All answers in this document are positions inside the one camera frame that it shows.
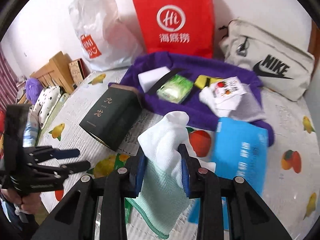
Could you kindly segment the left hand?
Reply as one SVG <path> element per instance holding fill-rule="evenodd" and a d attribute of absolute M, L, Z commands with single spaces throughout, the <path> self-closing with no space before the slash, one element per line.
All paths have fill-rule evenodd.
<path fill-rule="evenodd" d="M 21 210 L 28 214 L 38 213 L 41 207 L 41 194 L 39 192 L 30 193 L 27 196 L 20 197 L 14 189 L 1 189 L 4 198 L 20 207 Z"/>

